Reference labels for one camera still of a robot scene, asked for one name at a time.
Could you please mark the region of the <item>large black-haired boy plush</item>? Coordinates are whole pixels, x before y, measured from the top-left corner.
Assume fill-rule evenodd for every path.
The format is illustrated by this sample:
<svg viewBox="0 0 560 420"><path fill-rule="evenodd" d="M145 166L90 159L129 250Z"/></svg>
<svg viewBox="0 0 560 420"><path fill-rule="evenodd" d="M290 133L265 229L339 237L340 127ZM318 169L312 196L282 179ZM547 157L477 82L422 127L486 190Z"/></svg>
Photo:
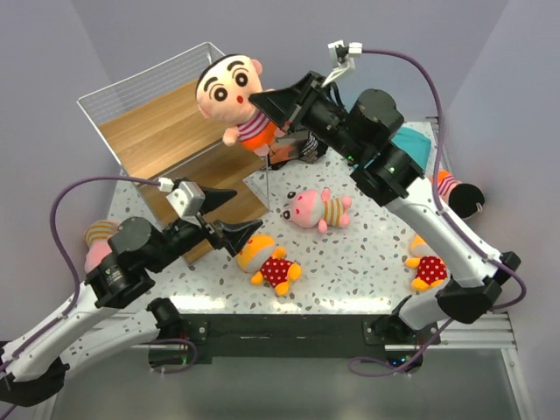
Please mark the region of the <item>large black-haired boy plush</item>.
<svg viewBox="0 0 560 420"><path fill-rule="evenodd" d="M261 62L243 54L229 54L217 59L200 75L195 99L200 113L223 123L222 142L239 144L263 157L269 154L279 129L249 97L264 91L260 76Z"/></svg>

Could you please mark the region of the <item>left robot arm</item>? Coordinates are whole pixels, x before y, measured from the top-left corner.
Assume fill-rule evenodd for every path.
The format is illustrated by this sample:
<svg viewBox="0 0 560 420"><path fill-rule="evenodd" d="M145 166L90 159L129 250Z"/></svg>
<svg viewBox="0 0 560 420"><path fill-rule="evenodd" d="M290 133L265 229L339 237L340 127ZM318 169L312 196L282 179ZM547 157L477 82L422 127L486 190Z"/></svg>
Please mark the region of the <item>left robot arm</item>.
<svg viewBox="0 0 560 420"><path fill-rule="evenodd" d="M140 298L160 273L202 242L237 256L263 224L250 220L209 222L205 214L231 200L231 189L201 187L186 179L159 178L154 186L178 218L158 230L130 217L109 237L110 251L75 283L73 295L29 332L1 345L1 400L32 407L56 395L71 378L97 361L144 343L179 342L179 311L169 298L156 298L122 323L94 326Z"/></svg>

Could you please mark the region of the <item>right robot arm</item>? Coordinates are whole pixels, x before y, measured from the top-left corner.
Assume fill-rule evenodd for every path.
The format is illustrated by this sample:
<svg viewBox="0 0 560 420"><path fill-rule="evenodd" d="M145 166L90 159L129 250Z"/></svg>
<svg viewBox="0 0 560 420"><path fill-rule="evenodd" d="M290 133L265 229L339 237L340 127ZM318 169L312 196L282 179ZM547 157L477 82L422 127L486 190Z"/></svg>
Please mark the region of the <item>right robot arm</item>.
<svg viewBox="0 0 560 420"><path fill-rule="evenodd" d="M331 99L323 79L309 72L290 87L251 94L249 100L278 128L303 127L352 163L358 189L419 234L451 274L444 284L406 297L379 317L371 325L374 334L408 344L440 320L473 323L494 308L521 264L519 256L478 237L440 200L435 181L393 143L403 115L390 94L369 88L345 109Z"/></svg>

